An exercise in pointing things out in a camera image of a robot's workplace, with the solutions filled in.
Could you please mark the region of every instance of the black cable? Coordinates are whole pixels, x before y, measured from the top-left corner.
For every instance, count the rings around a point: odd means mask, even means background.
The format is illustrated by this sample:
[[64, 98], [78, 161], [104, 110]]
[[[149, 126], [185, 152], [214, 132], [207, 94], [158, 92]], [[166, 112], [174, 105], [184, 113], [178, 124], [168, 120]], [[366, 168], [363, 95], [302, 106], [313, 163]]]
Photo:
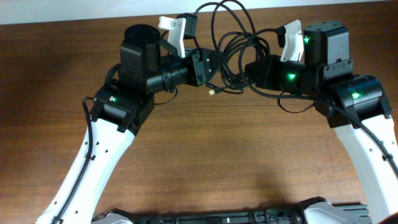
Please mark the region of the black cable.
[[[255, 53], [256, 53], [256, 60], [259, 60], [262, 57], [265, 57], [266, 55], [270, 54], [270, 50], [269, 50], [269, 44], [266, 40], [264, 40], [261, 37], [256, 37], [252, 40], [248, 40], [248, 38], [252, 35], [251, 33], [248, 33], [246, 31], [246, 29], [244, 28], [242, 22], [239, 20], [239, 18], [236, 16], [236, 14], [230, 10], [230, 8], [228, 8], [227, 6], [224, 5], [225, 2], [234, 2], [236, 4], [238, 4], [242, 10], [244, 11], [245, 15], [247, 16], [250, 26], [251, 26], [251, 30], [253, 33], [256, 32], [255, 27], [254, 27], [254, 23], [252, 21], [252, 18], [250, 16], [250, 14], [248, 13], [248, 11], [246, 10], [246, 8], [237, 0], [224, 0], [221, 1], [220, 3], [218, 2], [209, 2], [206, 4], [203, 4], [202, 6], [200, 6], [196, 11], [195, 11], [195, 15], [198, 14], [198, 12], [203, 9], [206, 6], [211, 6], [211, 5], [215, 5], [215, 9], [213, 11], [213, 15], [211, 17], [211, 39], [213, 41], [213, 45], [215, 50], [218, 51], [223, 51], [225, 53], [227, 53], [227, 61], [222, 65], [222, 67], [219, 69], [219, 72], [221, 73], [221, 80], [224, 83], [223, 87], [218, 87], [215, 86], [214, 84], [209, 83], [208, 85], [206, 85], [208, 88], [212, 88], [214, 89], [214, 91], [216, 91], [217, 93], [223, 91], [225, 93], [230, 93], [230, 94], [242, 94], [243, 93], [243, 88], [247, 87], [247, 84], [244, 82], [244, 80], [241, 78], [239, 73], [233, 73], [229, 67], [229, 61], [231, 60], [231, 58], [238, 53], [242, 47], [244, 46], [245, 42], [249, 42], [249, 46], [250, 47], [254, 47], [255, 49]], [[220, 41], [218, 42], [218, 45], [216, 43], [216, 39], [215, 39], [215, 31], [214, 31], [214, 23], [215, 23], [215, 16], [216, 16], [216, 12], [218, 10], [219, 7], [223, 7], [225, 8], [235, 19], [235, 21], [238, 23], [238, 25], [240, 26], [242, 32], [229, 32], [227, 34], [225, 34], [224, 36], [222, 36], [222, 38], [220, 39]], [[226, 45], [226, 47], [224, 48], [224, 50], [221, 49], [221, 45], [223, 43], [223, 41], [225, 40], [225, 38], [231, 36], [231, 35], [235, 35], [235, 37], [233, 37]], [[196, 38], [194, 39], [195, 44], [197, 45], [197, 47], [199, 47], [199, 44], [196, 40]]]
[[113, 65], [106, 74], [105, 77], [105, 84], [108, 84], [111, 82], [112, 78], [114, 77], [114, 74], [120, 69], [120, 63]]
[[289, 111], [288, 109], [286, 109], [286, 108], [284, 108], [284, 107], [282, 106], [282, 104], [280, 103], [280, 98], [278, 98], [277, 102], [278, 102], [278, 106], [279, 106], [282, 110], [284, 110], [284, 111], [286, 111], [286, 112], [288, 112], [288, 113], [293, 113], [293, 114], [296, 114], [296, 113], [303, 113], [304, 111], [309, 110], [309, 109], [311, 109], [311, 108], [313, 108], [313, 107], [315, 106], [315, 103], [312, 103], [310, 106], [306, 107], [304, 110], [301, 110], [301, 111]]
[[177, 96], [177, 94], [178, 94], [178, 88], [177, 88], [177, 87], [174, 87], [174, 90], [175, 90], [175, 94], [174, 94], [173, 98], [171, 98], [171, 99], [169, 99], [168, 101], [163, 102], [163, 103], [155, 103], [155, 105], [164, 105], [164, 104], [170, 103], [170, 101], [174, 100], [174, 98], [175, 98], [175, 97]]
[[165, 31], [165, 32], [163, 32], [163, 34], [162, 34], [162, 36], [160, 37], [160, 38], [164, 38], [165, 36], [166, 36], [166, 34], [168, 34], [169, 33], [169, 31], [167, 30], [167, 31]]
[[252, 36], [250, 36], [250, 38], [248, 39], [248, 41], [245, 43], [245, 45], [243, 46], [241, 53], [239, 54], [239, 59], [238, 59], [238, 67], [239, 67], [239, 72], [243, 78], [243, 80], [246, 82], [246, 84], [248, 85], [248, 87], [253, 90], [255, 93], [261, 95], [261, 96], [265, 96], [268, 98], [277, 98], [277, 99], [286, 99], [286, 98], [290, 98], [290, 99], [302, 99], [302, 100], [313, 100], [313, 101], [317, 101], [320, 103], [324, 103], [327, 106], [329, 106], [330, 108], [333, 108], [335, 111], [341, 113], [343, 116], [345, 116], [348, 120], [350, 120], [353, 124], [355, 124], [357, 127], [362, 128], [368, 135], [369, 137], [376, 143], [376, 145], [379, 146], [381, 152], [383, 153], [384, 156], [384, 160], [388, 161], [388, 163], [390, 163], [390, 166], [392, 168], [392, 170], [394, 171], [396, 177], [398, 178], [398, 167], [397, 164], [394, 162], [392, 156], [388, 153], [387, 149], [384, 147], [383, 143], [380, 141], [380, 139], [377, 138], [377, 136], [375, 134], [373, 134], [373, 132], [371, 130], [369, 130], [358, 118], [355, 118], [353, 115], [349, 114], [348, 112], [346, 112], [345, 110], [341, 109], [340, 107], [334, 105], [333, 103], [329, 103], [325, 100], [321, 100], [319, 98], [315, 98], [312, 96], [302, 96], [302, 95], [290, 95], [290, 96], [283, 96], [283, 95], [271, 95], [268, 93], [264, 93], [261, 92], [259, 90], [257, 90], [256, 88], [254, 88], [252, 85], [250, 85], [249, 81], [247, 80], [244, 72], [243, 72], [243, 68], [242, 68], [242, 58], [243, 58], [243, 53], [245, 51], [245, 49], [249, 46], [249, 41], [253, 38], [255, 38], [257, 35], [263, 33], [263, 32], [269, 32], [269, 31], [275, 31], [275, 29], [263, 29], [260, 30], [259, 32], [256, 32], [255, 34], [253, 34]]
[[384, 146], [383, 142], [381, 142], [380, 139], [375, 134], [373, 134], [373, 132], [368, 127], [366, 127], [366, 125], [364, 125], [358, 118], [354, 117], [352, 114], [346, 112], [345, 110], [334, 105], [333, 103], [329, 103], [326, 101], [322, 101], [322, 103], [333, 108], [335, 111], [341, 113], [343, 116], [345, 116], [348, 120], [350, 120], [357, 127], [362, 128], [362, 130], [364, 130], [365, 133], [369, 135], [369, 137], [374, 141], [374, 143], [376, 143], [376, 145], [379, 146], [379, 149], [384, 156], [382, 159], [385, 161], [388, 161], [388, 163], [390, 163], [391, 169], [394, 171], [396, 177], [398, 178], [398, 167], [397, 167], [397, 164], [393, 160], [394, 158], [392, 157], [391, 154], [388, 153], [388, 150]]
[[58, 221], [61, 220], [62, 215], [65, 213], [65, 210], [68, 208], [69, 203], [72, 201], [72, 198], [73, 198], [74, 194], [76, 193], [76, 189], [78, 188], [78, 186], [81, 182], [81, 179], [83, 178], [84, 173], [87, 170], [88, 163], [91, 160], [91, 155], [93, 152], [93, 128], [91, 127], [91, 119], [90, 119], [90, 113], [88, 112], [88, 108], [87, 108], [87, 100], [94, 100], [94, 98], [86, 97], [83, 99], [83, 110], [85, 112], [86, 122], [87, 122], [87, 130], [88, 130], [88, 152], [87, 152], [83, 167], [81, 168], [81, 171], [79, 173], [79, 176], [77, 177], [75, 184], [73, 185], [72, 190], [70, 191], [69, 196], [68, 196], [67, 200], [65, 201], [65, 203], [63, 204], [60, 212], [58, 213], [58, 215], [56, 217], [54, 217], [52, 224], [56, 224]]

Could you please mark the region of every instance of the wood grain surface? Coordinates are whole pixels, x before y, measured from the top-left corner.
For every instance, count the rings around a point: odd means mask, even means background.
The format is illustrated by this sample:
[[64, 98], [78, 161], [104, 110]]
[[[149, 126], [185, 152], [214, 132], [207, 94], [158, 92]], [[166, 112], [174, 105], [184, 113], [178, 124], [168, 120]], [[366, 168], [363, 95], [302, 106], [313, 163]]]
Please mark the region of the wood grain surface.
[[[349, 29], [355, 72], [381, 81], [398, 120], [398, 3], [249, 12], [257, 30], [294, 19], [303, 27], [341, 21]], [[249, 27], [242, 11], [236, 13]], [[211, 13], [198, 18], [198, 41], [213, 48]], [[158, 22], [158, 16], [142, 16], [0, 26], [0, 223], [33, 223], [47, 208], [86, 130], [81, 99], [93, 96], [119, 62], [124, 30]], [[215, 27], [217, 38], [239, 30], [227, 12], [217, 15]], [[271, 52], [280, 54], [276, 36], [264, 37]], [[244, 63], [253, 60], [249, 51]], [[231, 64], [236, 70], [236, 60]], [[175, 100], [155, 108], [117, 164], [95, 213], [115, 207], [161, 214], [255, 209], [316, 196], [366, 203], [342, 143], [314, 109], [288, 114], [276, 100], [249, 90], [215, 96], [208, 90], [181, 86]], [[159, 93], [155, 100], [170, 97]], [[291, 110], [309, 104], [282, 103]]]

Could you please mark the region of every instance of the green led light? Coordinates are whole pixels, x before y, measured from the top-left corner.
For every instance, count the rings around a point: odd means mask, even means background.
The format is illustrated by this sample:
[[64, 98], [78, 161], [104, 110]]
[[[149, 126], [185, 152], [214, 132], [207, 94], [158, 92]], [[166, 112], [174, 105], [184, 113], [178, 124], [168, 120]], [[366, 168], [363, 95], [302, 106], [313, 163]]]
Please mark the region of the green led light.
[[111, 96], [111, 98], [109, 100], [112, 101], [113, 103], [115, 103], [118, 99], [116, 97]]
[[287, 74], [287, 78], [292, 81], [296, 78], [296, 74]]
[[354, 92], [352, 96], [354, 99], [358, 99], [361, 95], [359, 93]]
[[304, 44], [308, 44], [310, 42], [310, 38], [305, 36], [304, 37]]

